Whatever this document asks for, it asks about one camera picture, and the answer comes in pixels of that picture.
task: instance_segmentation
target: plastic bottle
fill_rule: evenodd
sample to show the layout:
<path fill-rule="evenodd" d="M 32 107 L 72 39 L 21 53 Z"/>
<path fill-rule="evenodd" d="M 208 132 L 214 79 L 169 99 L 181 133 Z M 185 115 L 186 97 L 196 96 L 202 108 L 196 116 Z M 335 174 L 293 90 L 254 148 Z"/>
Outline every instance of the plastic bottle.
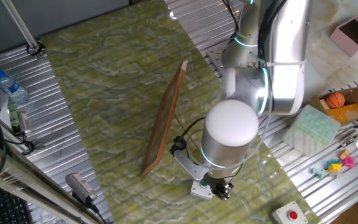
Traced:
<path fill-rule="evenodd" d="M 24 104 L 29 100 L 27 91 L 23 89 L 12 75 L 5 74 L 0 69 L 0 88 L 17 104 Z"/>

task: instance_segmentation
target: pink toy piece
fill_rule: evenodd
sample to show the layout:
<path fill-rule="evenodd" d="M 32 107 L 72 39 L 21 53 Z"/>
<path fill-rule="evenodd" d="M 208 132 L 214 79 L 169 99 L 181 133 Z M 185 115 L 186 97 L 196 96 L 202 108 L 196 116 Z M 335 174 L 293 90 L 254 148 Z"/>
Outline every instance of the pink toy piece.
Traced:
<path fill-rule="evenodd" d="M 356 166 L 356 159 L 354 157 L 348 156 L 344 160 L 342 160 L 342 163 L 346 167 L 353 168 Z"/>

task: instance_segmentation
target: black keyboard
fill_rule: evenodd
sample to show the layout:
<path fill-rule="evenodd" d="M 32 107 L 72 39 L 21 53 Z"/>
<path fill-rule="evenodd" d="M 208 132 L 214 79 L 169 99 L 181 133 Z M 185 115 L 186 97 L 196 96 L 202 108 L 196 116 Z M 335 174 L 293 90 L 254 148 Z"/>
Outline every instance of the black keyboard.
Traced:
<path fill-rule="evenodd" d="M 0 189 L 0 224 L 31 224 L 27 202 Z"/>

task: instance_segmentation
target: small basketball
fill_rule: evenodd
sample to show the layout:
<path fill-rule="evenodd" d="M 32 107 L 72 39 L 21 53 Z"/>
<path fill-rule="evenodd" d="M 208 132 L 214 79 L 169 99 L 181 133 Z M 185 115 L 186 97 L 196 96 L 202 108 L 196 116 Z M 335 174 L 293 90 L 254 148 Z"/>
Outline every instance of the small basketball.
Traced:
<path fill-rule="evenodd" d="M 338 109 L 345 105 L 345 96 L 340 93 L 332 93 L 327 96 L 326 103 L 331 109 Z"/>

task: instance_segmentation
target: emergency stop button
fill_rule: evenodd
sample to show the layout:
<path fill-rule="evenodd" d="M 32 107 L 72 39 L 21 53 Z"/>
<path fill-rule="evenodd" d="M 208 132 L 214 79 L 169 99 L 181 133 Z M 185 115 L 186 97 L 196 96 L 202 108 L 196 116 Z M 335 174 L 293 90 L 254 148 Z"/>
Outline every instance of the emergency stop button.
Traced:
<path fill-rule="evenodd" d="M 288 218 L 291 220 L 291 221 L 295 221 L 298 219 L 298 214 L 294 211 L 290 211 L 288 212 Z"/>

